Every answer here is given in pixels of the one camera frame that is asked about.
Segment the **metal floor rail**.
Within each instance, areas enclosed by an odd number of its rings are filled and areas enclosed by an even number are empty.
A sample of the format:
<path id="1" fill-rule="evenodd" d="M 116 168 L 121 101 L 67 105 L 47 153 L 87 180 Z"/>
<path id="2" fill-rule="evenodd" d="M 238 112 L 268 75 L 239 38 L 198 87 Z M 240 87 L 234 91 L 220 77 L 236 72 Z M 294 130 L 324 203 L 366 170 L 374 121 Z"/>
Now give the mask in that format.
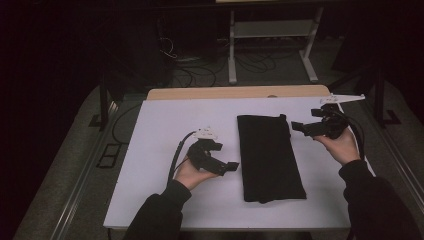
<path id="1" fill-rule="evenodd" d="M 105 139 L 107 138 L 107 132 L 110 130 L 110 124 L 107 123 L 101 131 L 96 133 L 94 145 L 91 147 L 90 152 L 84 162 L 83 168 L 80 171 L 78 179 L 71 191 L 71 194 L 63 208 L 60 218 L 54 228 L 54 231 L 49 240 L 65 240 L 68 229 L 72 223 L 72 220 L 77 212 L 78 206 L 81 202 L 81 198 L 87 187 L 88 178 L 94 169 L 94 165 L 97 162 L 100 148 L 102 147 Z"/>
<path id="2" fill-rule="evenodd" d="M 401 176 L 403 182 L 416 202 L 416 205 L 420 209 L 420 212 L 424 215 L 424 188 L 413 174 L 401 151 L 396 146 L 393 138 L 390 136 L 387 130 L 383 128 L 381 124 L 374 118 L 373 110 L 370 104 L 364 102 L 361 104 L 361 107 L 366 113 L 367 118 L 370 121 L 370 125 L 377 131 L 379 138 L 388 148 L 388 152 L 394 160 L 394 164 L 397 171 L 399 172 L 399 175 Z"/>

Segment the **white metal stand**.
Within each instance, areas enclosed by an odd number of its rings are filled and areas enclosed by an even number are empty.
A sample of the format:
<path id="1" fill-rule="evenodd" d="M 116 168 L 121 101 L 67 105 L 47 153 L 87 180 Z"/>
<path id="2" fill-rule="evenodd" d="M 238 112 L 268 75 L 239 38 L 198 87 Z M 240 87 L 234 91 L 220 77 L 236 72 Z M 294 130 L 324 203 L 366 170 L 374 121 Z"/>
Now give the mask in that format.
<path id="1" fill-rule="evenodd" d="M 324 8 L 319 7 L 313 19 L 306 20 L 275 20 L 275 21 L 243 21 L 235 20 L 235 12 L 230 13 L 229 26 L 229 57 L 228 76 L 229 84 L 237 83 L 235 40 L 246 38 L 267 37 L 306 37 L 306 46 L 299 51 L 303 66 L 311 82 L 316 83 L 318 76 L 309 59 L 313 43 L 320 25 Z"/>

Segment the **black tank top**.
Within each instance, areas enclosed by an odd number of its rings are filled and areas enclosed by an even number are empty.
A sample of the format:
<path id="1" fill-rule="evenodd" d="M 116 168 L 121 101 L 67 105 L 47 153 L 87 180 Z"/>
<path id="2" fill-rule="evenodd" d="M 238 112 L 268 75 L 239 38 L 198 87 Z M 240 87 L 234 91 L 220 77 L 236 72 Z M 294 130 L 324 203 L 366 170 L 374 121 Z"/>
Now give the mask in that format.
<path id="1" fill-rule="evenodd" d="M 284 114 L 237 117 L 246 202 L 306 199 Z"/>

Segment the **white table sheet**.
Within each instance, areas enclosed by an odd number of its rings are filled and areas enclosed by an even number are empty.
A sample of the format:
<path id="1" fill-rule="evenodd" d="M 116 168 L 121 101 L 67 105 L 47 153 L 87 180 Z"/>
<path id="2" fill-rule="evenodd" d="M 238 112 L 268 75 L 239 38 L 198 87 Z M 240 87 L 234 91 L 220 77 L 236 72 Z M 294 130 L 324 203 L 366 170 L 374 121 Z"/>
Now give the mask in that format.
<path id="1" fill-rule="evenodd" d="M 191 132 L 208 127 L 222 143 L 215 158 L 240 158 L 237 118 L 240 115 L 286 115 L 289 122 L 311 123 L 318 97 L 147 100 L 143 102 L 104 224 L 125 229 L 153 193 L 165 189 L 179 141 L 192 144 Z M 183 208 L 185 230 L 333 230 L 350 221 L 343 197 L 339 164 L 318 142 L 299 132 L 291 135 L 304 200 L 248 203 L 242 173 L 235 171 L 200 184 Z"/>

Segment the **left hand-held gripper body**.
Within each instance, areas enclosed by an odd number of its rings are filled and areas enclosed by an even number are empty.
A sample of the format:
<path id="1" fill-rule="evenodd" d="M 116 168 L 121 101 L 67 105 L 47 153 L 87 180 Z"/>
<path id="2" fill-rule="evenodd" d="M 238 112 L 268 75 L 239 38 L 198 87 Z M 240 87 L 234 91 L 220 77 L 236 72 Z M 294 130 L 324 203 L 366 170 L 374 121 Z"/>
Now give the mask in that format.
<path id="1" fill-rule="evenodd" d="M 196 169 L 203 168 L 207 170 L 208 159 L 212 157 L 211 151 L 208 149 L 208 143 L 211 140 L 216 142 L 217 136 L 210 127 L 206 127 L 198 129 L 194 133 L 194 137 L 197 141 L 189 147 L 187 157 Z"/>

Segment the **person's right hand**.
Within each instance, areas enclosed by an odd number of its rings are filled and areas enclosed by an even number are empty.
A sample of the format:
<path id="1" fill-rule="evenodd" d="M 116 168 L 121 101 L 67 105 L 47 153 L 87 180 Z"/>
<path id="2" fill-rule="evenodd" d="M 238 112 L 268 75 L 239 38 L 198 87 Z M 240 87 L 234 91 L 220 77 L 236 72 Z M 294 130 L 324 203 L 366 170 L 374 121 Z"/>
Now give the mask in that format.
<path id="1" fill-rule="evenodd" d="M 330 139 L 326 136 L 315 136 L 314 140 L 321 143 L 342 166 L 352 161 L 360 160 L 355 137 L 348 128 L 344 129 L 337 139 Z"/>

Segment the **person's left hand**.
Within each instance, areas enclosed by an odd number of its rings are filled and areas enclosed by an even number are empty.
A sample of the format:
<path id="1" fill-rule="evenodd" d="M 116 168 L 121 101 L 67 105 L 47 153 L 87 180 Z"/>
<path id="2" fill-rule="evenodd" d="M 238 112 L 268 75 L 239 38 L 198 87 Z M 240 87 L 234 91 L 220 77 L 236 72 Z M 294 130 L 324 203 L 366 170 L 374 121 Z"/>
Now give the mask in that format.
<path id="1" fill-rule="evenodd" d="M 188 157 L 185 157 L 175 174 L 174 179 L 184 185 L 188 190 L 193 190 L 202 182 L 215 178 L 216 174 L 209 171 L 197 170 Z"/>

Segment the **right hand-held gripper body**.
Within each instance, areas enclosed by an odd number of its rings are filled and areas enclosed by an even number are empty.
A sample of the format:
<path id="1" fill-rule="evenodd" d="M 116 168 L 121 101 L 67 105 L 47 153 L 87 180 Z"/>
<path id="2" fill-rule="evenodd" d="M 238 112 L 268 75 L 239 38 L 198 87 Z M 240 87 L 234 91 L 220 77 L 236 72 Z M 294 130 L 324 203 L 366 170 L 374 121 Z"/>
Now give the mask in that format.
<path id="1" fill-rule="evenodd" d="M 319 112 L 322 115 L 322 122 L 327 126 L 328 132 L 325 136 L 330 139 L 337 139 L 346 128 L 350 128 L 357 135 L 357 127 L 353 124 L 354 119 L 348 117 L 340 108 L 341 103 L 364 100 L 361 95 L 337 95 L 331 93 L 329 96 L 320 100 L 321 108 Z"/>

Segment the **black metal stand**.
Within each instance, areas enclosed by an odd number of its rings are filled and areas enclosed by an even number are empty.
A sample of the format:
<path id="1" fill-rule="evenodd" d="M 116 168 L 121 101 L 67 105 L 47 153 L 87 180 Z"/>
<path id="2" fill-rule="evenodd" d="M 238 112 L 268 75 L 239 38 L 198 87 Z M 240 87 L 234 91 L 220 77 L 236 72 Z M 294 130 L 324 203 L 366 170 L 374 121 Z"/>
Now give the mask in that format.
<path id="1" fill-rule="evenodd" d="M 123 85 L 114 77 L 102 75 L 99 79 L 100 113 L 94 115 L 90 127 L 98 127 L 102 132 L 109 122 L 109 108 L 112 102 L 121 101 L 124 96 Z"/>
<path id="2" fill-rule="evenodd" d="M 354 87 L 356 94 L 368 95 L 371 90 L 374 90 L 372 95 L 374 99 L 373 115 L 379 126 L 385 128 L 387 125 L 400 124 L 401 121 L 392 110 L 384 109 L 385 78 L 382 65 L 378 62 L 370 62 L 360 66 L 356 70 L 329 84 L 327 88 L 330 91 L 334 91 L 356 78 L 358 78 L 358 82 Z"/>

